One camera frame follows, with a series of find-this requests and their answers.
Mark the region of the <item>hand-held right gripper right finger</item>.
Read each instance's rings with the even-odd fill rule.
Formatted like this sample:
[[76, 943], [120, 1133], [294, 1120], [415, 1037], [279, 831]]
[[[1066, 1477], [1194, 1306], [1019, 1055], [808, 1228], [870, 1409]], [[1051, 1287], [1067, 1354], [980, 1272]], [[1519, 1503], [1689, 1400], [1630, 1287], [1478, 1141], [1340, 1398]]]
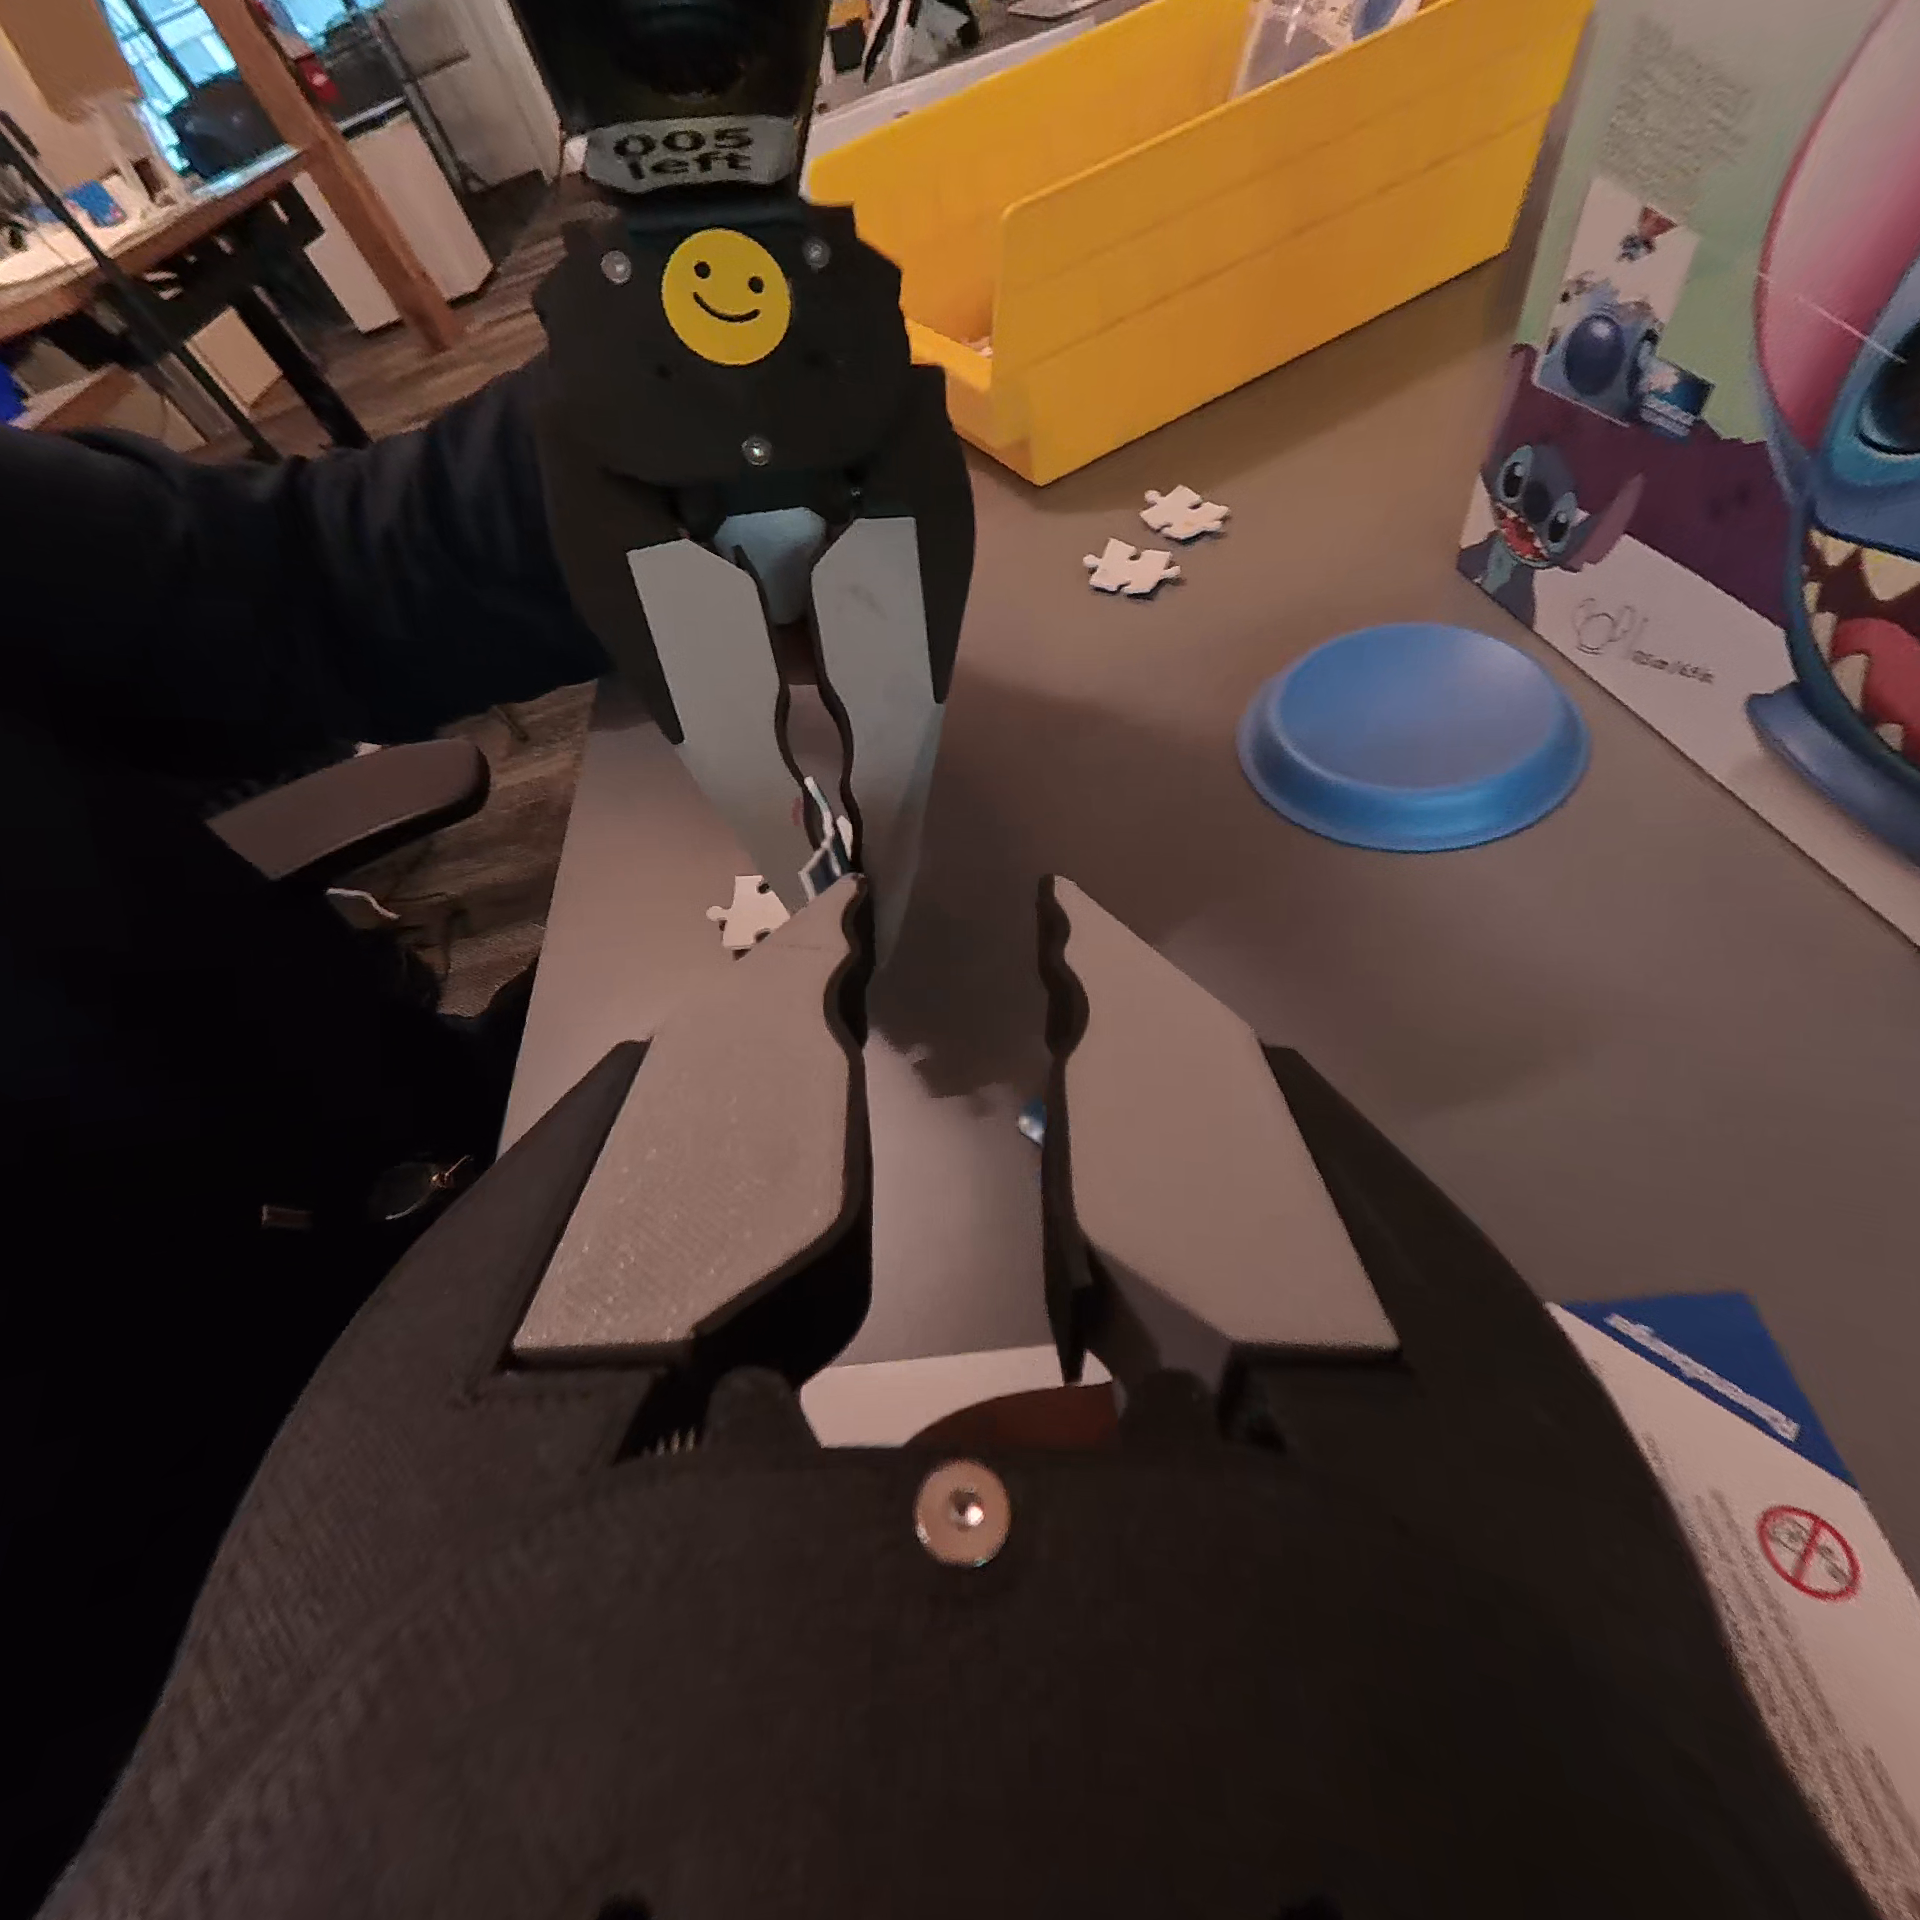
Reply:
[[1083, 886], [1039, 897], [1043, 1261], [1063, 1376], [1231, 1385], [1400, 1335], [1264, 1044]]

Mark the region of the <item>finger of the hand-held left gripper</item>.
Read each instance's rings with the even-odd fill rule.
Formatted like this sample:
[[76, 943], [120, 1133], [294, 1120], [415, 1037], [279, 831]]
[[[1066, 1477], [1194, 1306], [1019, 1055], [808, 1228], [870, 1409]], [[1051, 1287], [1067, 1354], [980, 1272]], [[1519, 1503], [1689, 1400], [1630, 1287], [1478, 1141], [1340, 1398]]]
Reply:
[[816, 676], [844, 745], [838, 810], [870, 884], [874, 959], [891, 962], [922, 863], [944, 702], [935, 695], [910, 516], [855, 518], [810, 576]]
[[630, 552], [680, 726], [680, 761], [785, 904], [806, 904], [795, 825], [802, 773], [785, 726], [788, 689], [748, 569], [688, 538]]

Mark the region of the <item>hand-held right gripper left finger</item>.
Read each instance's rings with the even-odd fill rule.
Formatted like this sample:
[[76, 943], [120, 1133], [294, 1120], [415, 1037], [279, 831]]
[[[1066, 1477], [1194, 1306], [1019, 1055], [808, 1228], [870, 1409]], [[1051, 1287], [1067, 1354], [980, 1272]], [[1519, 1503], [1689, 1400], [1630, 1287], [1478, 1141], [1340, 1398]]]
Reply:
[[823, 1279], [871, 1198], [874, 911], [847, 876], [641, 1047], [513, 1336], [529, 1366], [680, 1366]]

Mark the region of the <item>joined white puzzle strip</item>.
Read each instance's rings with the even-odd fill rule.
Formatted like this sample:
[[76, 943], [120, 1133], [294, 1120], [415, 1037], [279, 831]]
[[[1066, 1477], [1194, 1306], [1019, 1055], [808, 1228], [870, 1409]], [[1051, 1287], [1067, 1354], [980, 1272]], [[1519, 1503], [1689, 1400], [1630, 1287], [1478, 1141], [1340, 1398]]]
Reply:
[[808, 840], [808, 856], [798, 866], [800, 893], [810, 902], [839, 880], [858, 872], [858, 829], [854, 817], [828, 794], [820, 780], [806, 774], [794, 807], [795, 825]]

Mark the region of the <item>person's left forearm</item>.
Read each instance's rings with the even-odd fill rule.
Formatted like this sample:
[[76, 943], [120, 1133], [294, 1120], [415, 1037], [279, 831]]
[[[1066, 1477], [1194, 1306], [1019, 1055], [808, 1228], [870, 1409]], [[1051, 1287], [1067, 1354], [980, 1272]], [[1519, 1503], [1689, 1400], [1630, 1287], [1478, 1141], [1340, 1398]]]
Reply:
[[252, 773], [603, 679], [550, 530], [543, 394], [538, 357], [419, 429], [284, 463], [8, 425], [4, 724]]

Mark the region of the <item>cartoon puzzle box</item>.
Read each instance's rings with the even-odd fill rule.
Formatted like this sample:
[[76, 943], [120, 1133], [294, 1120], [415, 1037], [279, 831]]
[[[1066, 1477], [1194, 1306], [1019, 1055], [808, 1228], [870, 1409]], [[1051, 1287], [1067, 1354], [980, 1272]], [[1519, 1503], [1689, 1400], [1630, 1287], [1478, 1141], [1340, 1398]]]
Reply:
[[1598, 4], [1459, 570], [1912, 943], [1919, 4]]

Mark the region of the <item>white cabinet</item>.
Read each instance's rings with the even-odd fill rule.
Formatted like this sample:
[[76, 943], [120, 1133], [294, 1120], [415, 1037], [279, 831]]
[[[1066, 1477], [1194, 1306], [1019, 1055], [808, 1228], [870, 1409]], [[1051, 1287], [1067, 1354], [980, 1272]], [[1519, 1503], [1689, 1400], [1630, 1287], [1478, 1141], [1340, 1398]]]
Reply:
[[[352, 130], [348, 149], [441, 297], [460, 302], [480, 292], [497, 269], [491, 254], [468, 221], [417, 118], [401, 110], [379, 125]], [[305, 254], [352, 329], [374, 336], [401, 325], [399, 306], [351, 240], [321, 184], [311, 176], [300, 176], [296, 186], [321, 221], [321, 237], [306, 245]]]

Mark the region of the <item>blue round stand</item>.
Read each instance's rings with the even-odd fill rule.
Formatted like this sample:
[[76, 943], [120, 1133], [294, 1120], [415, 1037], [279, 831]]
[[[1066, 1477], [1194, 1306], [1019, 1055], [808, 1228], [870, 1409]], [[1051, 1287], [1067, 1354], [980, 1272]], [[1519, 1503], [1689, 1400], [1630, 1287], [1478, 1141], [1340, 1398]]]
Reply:
[[1347, 847], [1483, 847], [1561, 809], [1594, 737], [1519, 645], [1444, 621], [1324, 639], [1259, 686], [1240, 767], [1286, 821]]

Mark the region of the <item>yellow plastic bin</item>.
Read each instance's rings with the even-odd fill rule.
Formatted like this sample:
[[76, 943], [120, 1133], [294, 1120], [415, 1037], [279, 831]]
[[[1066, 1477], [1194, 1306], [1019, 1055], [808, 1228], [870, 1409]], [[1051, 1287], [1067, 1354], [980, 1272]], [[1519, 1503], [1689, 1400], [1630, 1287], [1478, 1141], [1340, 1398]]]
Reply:
[[1500, 255], [1592, 7], [1424, 4], [1232, 92], [1160, 2], [808, 161], [904, 274], [954, 429], [1057, 482]]

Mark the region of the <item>white instruction sheet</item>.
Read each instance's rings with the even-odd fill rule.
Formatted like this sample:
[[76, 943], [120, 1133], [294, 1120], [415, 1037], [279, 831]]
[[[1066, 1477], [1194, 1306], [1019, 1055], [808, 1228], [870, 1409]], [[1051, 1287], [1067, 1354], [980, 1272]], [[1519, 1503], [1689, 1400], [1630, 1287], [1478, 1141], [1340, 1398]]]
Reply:
[[1050, 1279], [1107, 1447], [802, 1386], [748, 1916], [1916, 1916], [1916, 1591], [1739, 1295], [1566, 1310], [1450, 1206], [1313, 1302]]

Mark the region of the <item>wooden desk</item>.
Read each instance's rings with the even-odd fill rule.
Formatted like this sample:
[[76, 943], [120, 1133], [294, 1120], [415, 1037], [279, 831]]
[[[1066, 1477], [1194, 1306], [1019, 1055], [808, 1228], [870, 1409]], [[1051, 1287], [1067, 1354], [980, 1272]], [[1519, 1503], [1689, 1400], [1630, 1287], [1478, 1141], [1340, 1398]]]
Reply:
[[254, 460], [274, 463], [279, 450], [250, 405], [192, 346], [212, 321], [235, 318], [324, 441], [363, 447], [367, 426], [273, 294], [278, 269], [321, 237], [302, 176], [305, 156], [279, 145], [113, 231], [89, 225], [57, 199], [49, 206], [52, 231], [31, 241], [41, 272], [4, 279], [4, 344], [87, 329], [104, 373], [137, 381], [201, 441], [239, 439]]

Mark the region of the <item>clear plastic bag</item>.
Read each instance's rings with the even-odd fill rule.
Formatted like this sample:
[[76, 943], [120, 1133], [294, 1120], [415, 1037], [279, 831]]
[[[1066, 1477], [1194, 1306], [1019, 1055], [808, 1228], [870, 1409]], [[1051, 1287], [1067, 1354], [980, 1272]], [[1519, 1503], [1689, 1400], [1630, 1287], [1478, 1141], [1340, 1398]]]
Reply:
[[1424, 2], [1252, 2], [1232, 95], [1241, 97], [1367, 40], [1422, 10]]

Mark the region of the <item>wooden post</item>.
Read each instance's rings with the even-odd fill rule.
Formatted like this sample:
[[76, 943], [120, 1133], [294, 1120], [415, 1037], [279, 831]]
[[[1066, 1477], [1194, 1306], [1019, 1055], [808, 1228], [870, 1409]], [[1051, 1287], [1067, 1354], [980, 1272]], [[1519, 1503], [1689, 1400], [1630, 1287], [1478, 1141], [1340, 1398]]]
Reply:
[[344, 225], [402, 321], [426, 349], [448, 351], [464, 336], [463, 318], [443, 298], [340, 130], [311, 95], [298, 64], [281, 49], [252, 2], [201, 2], [201, 9], [281, 142], [300, 151], [332, 217]]

